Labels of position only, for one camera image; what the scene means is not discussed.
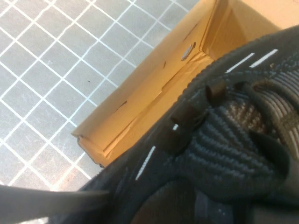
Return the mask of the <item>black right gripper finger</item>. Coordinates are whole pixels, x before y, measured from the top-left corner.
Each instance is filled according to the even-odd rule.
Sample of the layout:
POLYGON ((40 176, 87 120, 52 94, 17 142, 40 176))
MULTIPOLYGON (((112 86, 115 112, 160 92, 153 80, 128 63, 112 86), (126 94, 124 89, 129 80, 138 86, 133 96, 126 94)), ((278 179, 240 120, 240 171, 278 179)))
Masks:
POLYGON ((0 186, 1 221, 27 221, 95 210, 109 201, 107 191, 43 191, 0 186))

